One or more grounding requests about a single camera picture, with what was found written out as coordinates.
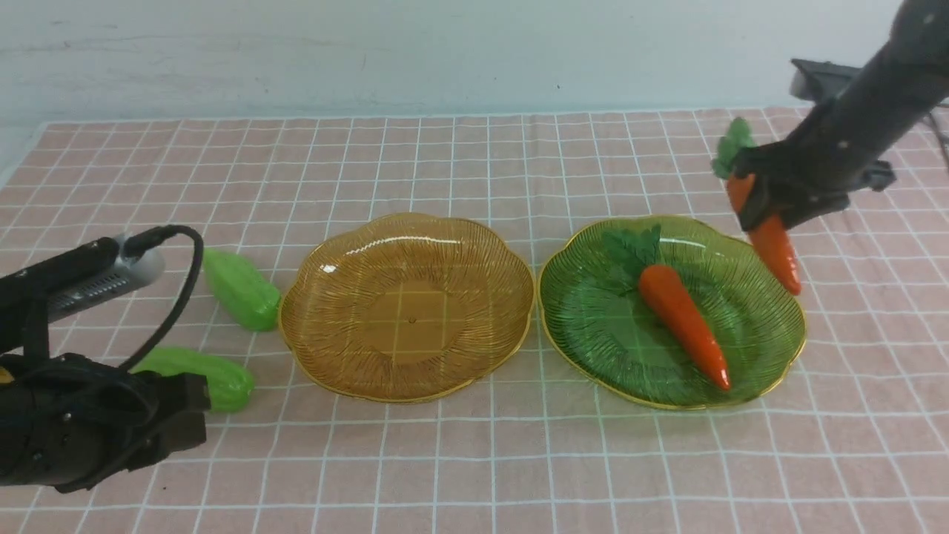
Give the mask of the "black gripper body viewer-right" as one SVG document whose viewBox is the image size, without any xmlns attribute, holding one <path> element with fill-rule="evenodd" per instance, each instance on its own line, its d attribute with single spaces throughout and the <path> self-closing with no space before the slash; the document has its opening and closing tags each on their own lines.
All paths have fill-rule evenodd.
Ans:
<svg viewBox="0 0 949 534">
<path fill-rule="evenodd" d="M 843 211 L 850 194 L 882 192 L 896 175 L 881 156 L 897 141 L 897 125 L 880 111 L 819 104 L 778 142 L 743 148 L 736 178 L 772 179 L 773 199 L 785 228 Z"/>
</svg>

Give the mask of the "black gripper viewer-right finger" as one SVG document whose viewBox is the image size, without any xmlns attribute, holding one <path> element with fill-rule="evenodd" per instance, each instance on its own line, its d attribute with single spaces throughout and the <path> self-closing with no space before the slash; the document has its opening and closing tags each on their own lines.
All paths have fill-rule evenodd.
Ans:
<svg viewBox="0 0 949 534">
<path fill-rule="evenodd" d="M 779 223 L 770 178 L 736 179 L 736 216 L 743 232 L 753 232 L 766 223 Z"/>
</svg>

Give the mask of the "black gripper body viewer-left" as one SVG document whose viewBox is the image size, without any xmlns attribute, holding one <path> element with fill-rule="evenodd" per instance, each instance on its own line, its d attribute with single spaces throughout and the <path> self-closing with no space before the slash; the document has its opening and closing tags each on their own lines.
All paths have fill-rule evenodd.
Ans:
<svg viewBox="0 0 949 534">
<path fill-rule="evenodd" d="M 82 356 L 52 362 L 44 374 L 44 483 L 60 493 L 91 490 L 207 439 L 211 396 L 196 373 L 132 373 Z"/>
</svg>

